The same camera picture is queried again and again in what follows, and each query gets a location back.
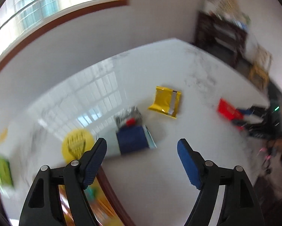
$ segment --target tabletop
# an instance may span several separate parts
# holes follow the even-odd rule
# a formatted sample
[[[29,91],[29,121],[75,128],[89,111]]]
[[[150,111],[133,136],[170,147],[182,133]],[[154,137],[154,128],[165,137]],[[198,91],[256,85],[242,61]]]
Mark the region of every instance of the tabletop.
[[[147,109],[156,86],[182,92],[176,119]],[[199,191],[190,184],[177,155],[179,139],[185,138],[218,166],[240,165],[251,182],[257,177],[247,137],[216,111],[220,98],[241,108],[269,106],[238,72],[177,39],[129,50],[69,77],[19,113],[0,144],[14,182],[14,189],[1,194],[8,217],[19,219],[42,165],[65,165],[61,144],[68,132],[85,128],[100,137],[115,127],[115,114],[136,105],[157,149],[106,158],[102,167],[137,226],[184,225]],[[223,192],[221,187],[210,225],[217,224]]]

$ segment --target silver screw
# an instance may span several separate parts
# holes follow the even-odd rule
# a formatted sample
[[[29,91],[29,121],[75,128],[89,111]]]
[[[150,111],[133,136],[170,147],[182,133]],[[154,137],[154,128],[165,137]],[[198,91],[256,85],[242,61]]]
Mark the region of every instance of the silver screw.
[[[205,161],[205,165],[207,167],[212,167],[213,166],[213,162],[212,161]]]
[[[243,171],[243,168],[242,168],[241,166],[237,166],[237,167],[236,167],[236,170],[239,171],[239,172],[242,172],[242,171]]]
[[[77,166],[79,164],[79,161],[78,160],[74,160],[71,162],[71,166]]]
[[[46,171],[48,169],[48,166],[47,165],[43,165],[42,167],[41,167],[41,171]]]

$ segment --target yellow chair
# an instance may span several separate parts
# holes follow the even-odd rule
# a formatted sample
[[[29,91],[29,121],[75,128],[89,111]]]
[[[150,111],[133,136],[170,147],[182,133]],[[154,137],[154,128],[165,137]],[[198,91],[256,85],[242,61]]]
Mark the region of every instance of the yellow chair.
[[[270,52],[260,45],[257,46],[257,53],[254,58],[253,66],[250,70],[248,79],[260,90],[264,90],[269,82],[268,72],[271,67],[273,57]],[[255,76],[261,78],[261,83],[254,81]]]

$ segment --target wall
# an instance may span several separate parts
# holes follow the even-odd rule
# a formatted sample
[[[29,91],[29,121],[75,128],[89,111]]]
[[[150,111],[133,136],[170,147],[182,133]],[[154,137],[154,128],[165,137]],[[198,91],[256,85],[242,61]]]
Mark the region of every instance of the wall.
[[[247,57],[252,58],[256,42],[273,54],[270,76],[282,89],[282,6],[278,0],[238,0],[251,18]]]
[[[91,13],[29,44],[0,73],[0,131],[31,101],[115,54],[169,37],[192,41],[202,0],[129,0]]]

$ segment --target red object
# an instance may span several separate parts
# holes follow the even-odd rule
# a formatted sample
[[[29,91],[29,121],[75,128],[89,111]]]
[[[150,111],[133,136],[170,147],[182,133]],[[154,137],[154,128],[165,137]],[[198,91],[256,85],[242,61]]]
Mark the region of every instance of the red object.
[[[223,98],[219,100],[217,111],[230,121],[233,119],[243,119],[243,114]]]
[[[131,126],[134,126],[136,125],[136,120],[134,118],[130,118],[128,120],[126,120],[126,126],[127,127],[131,127]]]

